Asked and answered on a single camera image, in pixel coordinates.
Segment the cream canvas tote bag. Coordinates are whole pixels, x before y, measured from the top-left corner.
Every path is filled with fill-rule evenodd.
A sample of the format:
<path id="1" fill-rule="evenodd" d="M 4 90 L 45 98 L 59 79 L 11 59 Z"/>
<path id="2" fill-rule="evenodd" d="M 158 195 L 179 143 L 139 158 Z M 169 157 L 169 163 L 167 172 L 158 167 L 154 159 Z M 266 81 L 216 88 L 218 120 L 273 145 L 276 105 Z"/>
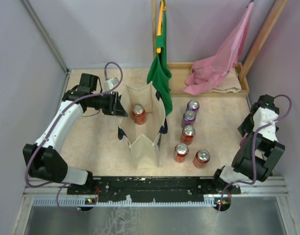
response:
<path id="1" fill-rule="evenodd" d="M 134 167 L 159 167 L 161 139 L 168 131 L 160 92 L 151 83 L 141 88 L 126 86 L 120 102 L 128 117 L 117 119 L 118 139 L 127 140 Z M 145 123 L 141 125 L 136 124 L 133 117 L 136 105 L 141 105 L 145 110 Z"/>

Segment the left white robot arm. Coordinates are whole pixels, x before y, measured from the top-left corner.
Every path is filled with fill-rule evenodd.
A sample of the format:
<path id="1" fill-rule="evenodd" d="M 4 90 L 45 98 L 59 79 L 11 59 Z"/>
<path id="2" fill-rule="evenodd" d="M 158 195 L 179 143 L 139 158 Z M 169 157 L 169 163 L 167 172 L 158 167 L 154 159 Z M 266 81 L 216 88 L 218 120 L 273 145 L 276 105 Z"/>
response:
<path id="1" fill-rule="evenodd" d="M 95 182 L 89 171 L 68 166 L 60 155 L 64 142 L 78 119 L 88 108 L 100 110 L 104 115 L 127 117 L 120 103 L 118 92 L 95 93 L 100 79 L 96 75 L 83 73 L 77 86 L 68 90 L 60 103 L 59 110 L 48 128 L 33 143 L 23 148 L 26 163 L 24 179 L 33 187 L 29 177 L 43 179 L 49 183 L 75 184 L 84 194 L 94 191 Z"/>

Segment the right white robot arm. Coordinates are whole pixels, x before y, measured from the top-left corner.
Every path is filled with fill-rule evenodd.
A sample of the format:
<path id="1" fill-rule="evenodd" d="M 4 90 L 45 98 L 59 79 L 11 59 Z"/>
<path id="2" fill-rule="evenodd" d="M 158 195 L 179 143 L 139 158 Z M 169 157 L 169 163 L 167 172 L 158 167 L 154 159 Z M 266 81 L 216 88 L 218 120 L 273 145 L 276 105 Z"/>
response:
<path id="1" fill-rule="evenodd" d="M 285 145 L 276 137 L 276 123 L 289 114 L 288 110 L 285 115 L 279 115 L 279 107 L 275 105 L 278 97 L 281 96 L 265 94 L 251 106 L 238 127 L 243 137 L 240 149 L 231 165 L 218 169 L 213 176 L 211 186 L 216 193 L 224 193 L 229 186 L 238 183 L 263 182 L 271 175 L 285 151 Z"/>

